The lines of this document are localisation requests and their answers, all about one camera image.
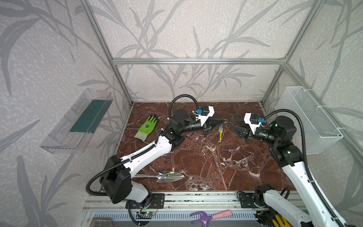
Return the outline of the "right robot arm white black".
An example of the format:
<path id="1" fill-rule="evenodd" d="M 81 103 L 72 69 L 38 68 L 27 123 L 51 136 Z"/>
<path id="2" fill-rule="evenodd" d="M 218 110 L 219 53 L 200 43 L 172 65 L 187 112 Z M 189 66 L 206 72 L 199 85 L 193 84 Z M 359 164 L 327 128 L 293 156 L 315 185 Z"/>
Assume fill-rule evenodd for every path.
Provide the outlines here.
<path id="1" fill-rule="evenodd" d="M 300 148 L 292 142 L 297 127 L 291 118 L 280 115 L 270 124 L 269 129 L 265 128 L 267 120 L 280 112 L 289 113 L 297 120 L 301 132 Z M 258 114 L 246 113 L 243 119 L 234 119 L 233 123 L 236 126 L 231 126 L 230 129 L 246 143 L 258 140 L 269 144 L 272 158 L 291 180 L 307 209 L 307 212 L 304 212 L 278 193 L 274 187 L 263 184 L 255 188 L 253 195 L 253 202 L 257 207 L 268 209 L 268 214 L 261 216 L 263 222 L 274 226 L 281 220 L 292 227 L 347 227 L 349 225 L 335 210 L 310 171 L 305 130 L 297 113 L 289 109 L 279 109 L 265 118 L 260 118 Z"/>

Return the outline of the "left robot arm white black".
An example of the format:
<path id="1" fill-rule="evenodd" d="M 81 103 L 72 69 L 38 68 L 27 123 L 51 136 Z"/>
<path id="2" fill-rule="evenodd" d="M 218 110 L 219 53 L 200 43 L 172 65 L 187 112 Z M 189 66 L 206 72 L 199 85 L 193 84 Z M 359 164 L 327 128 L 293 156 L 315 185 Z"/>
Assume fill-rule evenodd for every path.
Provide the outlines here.
<path id="1" fill-rule="evenodd" d="M 189 115 L 180 109 L 172 113 L 175 102 L 180 98 L 191 99 L 196 110 Z M 168 107 L 169 124 L 160 131 L 156 139 L 145 147 L 121 158 L 110 157 L 104 170 L 86 184 L 86 192 L 93 196 L 108 196 L 111 202 L 135 201 L 143 207 L 152 202 L 152 192 L 143 184 L 133 181 L 135 175 L 159 157 L 175 150 L 185 141 L 185 133 L 202 131 L 204 136 L 225 123 L 214 117 L 212 106 L 199 106 L 196 98 L 182 94 L 174 98 Z"/>

